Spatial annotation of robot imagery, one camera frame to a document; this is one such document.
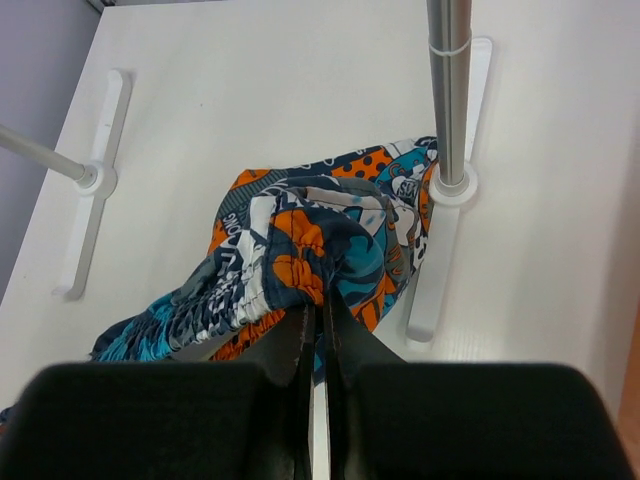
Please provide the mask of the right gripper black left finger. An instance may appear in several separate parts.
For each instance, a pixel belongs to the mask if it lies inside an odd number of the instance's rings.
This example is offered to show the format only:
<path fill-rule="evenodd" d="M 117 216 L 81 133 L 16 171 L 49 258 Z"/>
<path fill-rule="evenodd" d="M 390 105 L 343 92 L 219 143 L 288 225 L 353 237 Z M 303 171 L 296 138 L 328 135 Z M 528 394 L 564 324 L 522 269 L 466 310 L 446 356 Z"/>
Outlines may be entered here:
<path fill-rule="evenodd" d="M 316 315 L 238 359 L 41 371 L 1 439 L 5 479 L 307 479 Z"/>

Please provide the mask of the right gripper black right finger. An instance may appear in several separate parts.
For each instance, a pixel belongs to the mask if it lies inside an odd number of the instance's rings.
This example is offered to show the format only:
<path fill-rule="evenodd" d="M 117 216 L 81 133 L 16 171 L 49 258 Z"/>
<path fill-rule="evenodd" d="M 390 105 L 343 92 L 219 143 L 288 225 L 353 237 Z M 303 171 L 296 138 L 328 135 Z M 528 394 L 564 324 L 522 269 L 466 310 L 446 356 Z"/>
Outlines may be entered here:
<path fill-rule="evenodd" d="M 322 313 L 334 479 L 630 479 L 606 407 L 550 363 L 407 362 L 331 293 Z"/>

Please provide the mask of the colourful patterned shorts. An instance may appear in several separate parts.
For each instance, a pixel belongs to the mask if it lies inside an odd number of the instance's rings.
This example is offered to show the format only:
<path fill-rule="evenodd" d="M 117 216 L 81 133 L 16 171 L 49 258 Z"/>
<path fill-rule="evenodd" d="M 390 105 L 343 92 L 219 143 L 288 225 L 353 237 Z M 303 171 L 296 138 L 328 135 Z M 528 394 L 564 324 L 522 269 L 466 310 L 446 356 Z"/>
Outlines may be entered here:
<path fill-rule="evenodd" d="M 336 290 L 374 330 L 422 264 L 438 161 L 432 136 L 284 169 L 248 169 L 217 211 L 206 258 L 179 288 L 109 327 L 94 362 L 162 361 L 214 338 L 238 358 L 299 305 Z"/>

